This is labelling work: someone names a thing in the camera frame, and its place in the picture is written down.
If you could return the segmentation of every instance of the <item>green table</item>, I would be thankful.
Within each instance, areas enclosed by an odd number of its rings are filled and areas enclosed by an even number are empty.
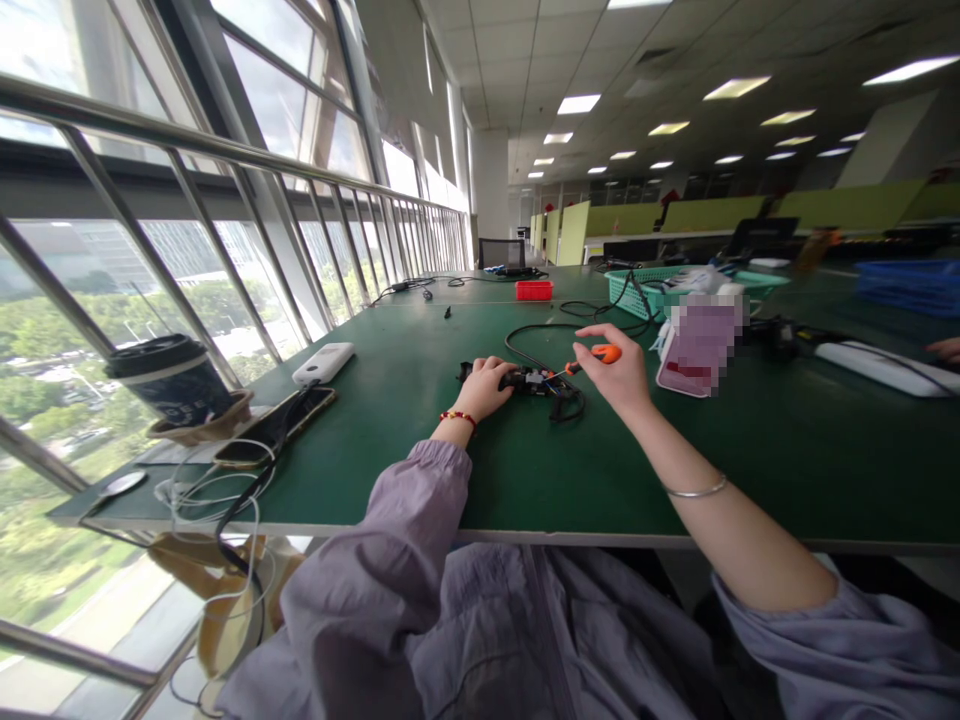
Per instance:
[[[602,300],[607,281],[586,268],[551,269],[555,298]],[[778,290],[763,314],[849,332],[923,359],[922,346],[956,335],[953,323],[853,296],[854,279],[818,272]],[[286,451],[261,500],[268,533],[327,536],[364,514],[377,475],[427,437],[451,405],[461,361],[510,358],[503,338],[530,323],[576,322],[559,302],[512,302],[513,287],[470,282],[387,297],[257,381],[255,403],[279,401],[291,373],[327,342],[349,341],[357,356],[330,383],[338,400]],[[450,306],[452,316],[443,318]],[[618,325],[635,322],[615,310]],[[650,331],[642,339],[653,341]],[[559,367],[572,332],[534,330],[515,339]],[[810,546],[824,550],[960,553],[957,430],[960,403],[919,400],[815,359],[773,364],[739,348],[719,396],[695,400],[654,385],[658,407],[717,467]],[[569,424],[548,421],[551,401],[518,397],[484,422],[471,443],[474,471],[459,539],[552,544],[691,547],[649,463],[613,411],[581,376],[588,404]],[[126,471],[122,468],[115,477]],[[199,475],[189,468],[185,478]],[[153,497],[172,467],[95,516],[114,529],[169,529]],[[229,491],[232,480],[218,487]],[[95,490],[51,517],[75,523]],[[250,514],[245,518],[249,529]]]

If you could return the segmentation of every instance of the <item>jacket sleeve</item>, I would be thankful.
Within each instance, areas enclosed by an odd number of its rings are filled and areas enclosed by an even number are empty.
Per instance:
[[[912,605],[840,579],[823,607],[766,613],[714,585],[741,642],[776,673],[790,720],[960,718],[960,655]]]
[[[240,665],[218,707],[236,718],[420,717],[404,641],[440,616],[471,468],[466,452],[436,440],[387,468],[363,521],[287,582],[285,627]]]

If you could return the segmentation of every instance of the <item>zipper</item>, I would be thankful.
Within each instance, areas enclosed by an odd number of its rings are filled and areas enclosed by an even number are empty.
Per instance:
[[[544,661],[547,664],[547,675],[550,679],[551,688],[556,688],[554,692],[554,703],[557,706],[557,714],[561,718],[576,720],[576,712],[573,706],[573,695],[570,692],[570,684],[567,682],[567,673],[563,669],[563,663],[560,661],[560,641],[557,639],[556,629],[554,628],[553,614],[550,612],[550,606],[547,603],[547,591],[544,585],[543,569],[543,551],[539,548],[526,548],[533,562],[534,577],[534,603],[537,614],[545,618],[548,627],[546,635],[549,636],[549,648]]]

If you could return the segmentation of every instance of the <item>screwdriver handle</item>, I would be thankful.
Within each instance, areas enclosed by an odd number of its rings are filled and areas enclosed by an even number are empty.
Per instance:
[[[604,365],[612,365],[623,355],[623,351],[616,345],[594,345],[590,348],[590,354],[600,360]],[[569,375],[576,375],[583,368],[578,362],[567,363],[565,372]]]

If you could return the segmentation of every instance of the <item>silver bangle bracelet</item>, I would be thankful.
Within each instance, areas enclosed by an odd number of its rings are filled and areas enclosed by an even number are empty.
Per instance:
[[[676,490],[671,490],[666,485],[663,485],[663,489],[667,491],[668,495],[673,495],[674,497],[685,497],[685,498],[697,498],[697,497],[706,497],[707,495],[713,495],[723,490],[727,486],[727,476],[723,473],[720,473],[720,482],[714,485],[709,490],[701,490],[700,492],[695,493],[682,493]]]

